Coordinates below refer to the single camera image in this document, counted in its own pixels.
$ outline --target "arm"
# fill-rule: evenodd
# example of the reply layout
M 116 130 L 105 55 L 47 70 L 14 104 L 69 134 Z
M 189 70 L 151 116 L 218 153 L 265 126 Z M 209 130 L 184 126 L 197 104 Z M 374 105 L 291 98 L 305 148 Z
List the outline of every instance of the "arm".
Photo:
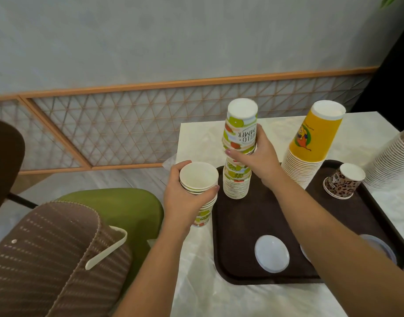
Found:
M 199 209 L 219 190 L 215 186 L 197 196 L 185 191 L 179 183 L 179 171 L 190 162 L 171 168 L 164 194 L 162 230 L 113 317 L 170 315 L 184 239 Z
M 252 155 L 226 153 L 249 167 L 278 199 L 295 237 L 349 316 L 404 316 L 404 272 L 341 224 L 280 167 L 262 127 Z

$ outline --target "forearm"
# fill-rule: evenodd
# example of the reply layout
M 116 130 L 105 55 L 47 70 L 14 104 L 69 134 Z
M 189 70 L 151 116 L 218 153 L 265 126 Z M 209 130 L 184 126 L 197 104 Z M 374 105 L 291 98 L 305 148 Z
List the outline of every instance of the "forearm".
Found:
M 113 317 L 167 317 L 184 236 L 164 226 Z
M 279 168 L 274 192 L 299 243 L 347 314 L 404 313 L 404 272 L 342 225 Z

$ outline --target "brown woven bag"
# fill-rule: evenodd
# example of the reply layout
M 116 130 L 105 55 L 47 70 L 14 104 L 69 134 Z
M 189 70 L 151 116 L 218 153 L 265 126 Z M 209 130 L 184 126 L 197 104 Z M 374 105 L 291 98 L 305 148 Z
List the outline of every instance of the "brown woven bag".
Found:
M 106 316 L 131 264 L 125 244 L 86 270 L 124 235 L 84 205 L 49 202 L 0 242 L 0 316 Z

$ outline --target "white marble tabletop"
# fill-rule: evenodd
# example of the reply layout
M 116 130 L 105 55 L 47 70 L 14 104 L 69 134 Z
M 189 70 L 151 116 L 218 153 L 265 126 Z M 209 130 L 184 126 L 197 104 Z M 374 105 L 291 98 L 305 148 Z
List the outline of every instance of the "white marble tabletop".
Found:
M 281 161 L 304 117 L 259 119 Z M 223 121 L 183 123 L 176 162 L 225 163 Z M 366 164 L 398 131 L 378 112 L 344 116 L 327 159 Z M 404 178 L 371 193 L 404 238 Z M 217 273 L 212 223 L 192 227 L 183 245 L 171 316 L 346 316 L 325 284 L 236 286 Z

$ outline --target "wooden frame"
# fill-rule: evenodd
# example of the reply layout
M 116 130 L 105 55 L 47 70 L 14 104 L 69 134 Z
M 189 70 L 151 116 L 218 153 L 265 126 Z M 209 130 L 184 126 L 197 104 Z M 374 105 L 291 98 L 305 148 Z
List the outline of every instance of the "wooden frame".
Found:
M 137 168 L 152 168 L 161 167 L 162 164 L 131 164 L 131 165 L 118 165 L 118 166 L 92 166 L 90 162 L 78 151 L 72 142 L 61 132 L 61 130 L 51 121 L 51 119 L 36 105 L 32 98 L 41 97 L 56 97 L 67 95 L 86 95 L 93 93 L 104 92 L 117 92 L 117 91 L 131 91 L 131 90 L 150 90 L 150 89 L 165 89 L 173 87 L 194 87 L 205 85 L 223 85 L 232 83 L 243 82 L 258 82 L 258 81 L 273 81 L 283 79 L 301 79 L 301 78 L 318 78 L 318 77 L 333 77 L 333 76 L 347 76 L 355 74 L 371 74 L 374 73 L 379 67 L 364 67 L 355 69 L 338 69 L 338 70 L 325 70 L 325 71 L 295 71 L 274 74 L 257 74 L 248 76 L 231 76 L 220 78 L 208 79 L 194 79 L 194 80 L 180 80 L 180 81 L 161 81 L 161 82 L 147 82 L 129 85 L 113 85 L 104 87 L 86 87 L 77 89 L 56 89 L 44 91 L 30 91 L 21 92 L 18 94 L 0 95 L 0 101 L 5 100 L 18 100 L 23 104 L 42 124 L 50 131 L 57 140 L 63 144 L 72 156 L 82 165 L 78 168 L 66 169 L 48 169 L 48 170 L 27 170 L 20 171 L 20 175 L 29 174 L 43 174 L 43 173 L 57 173 L 57 172 L 71 172 L 71 171 L 85 171 L 85 170 L 116 170 L 116 169 L 137 169 Z

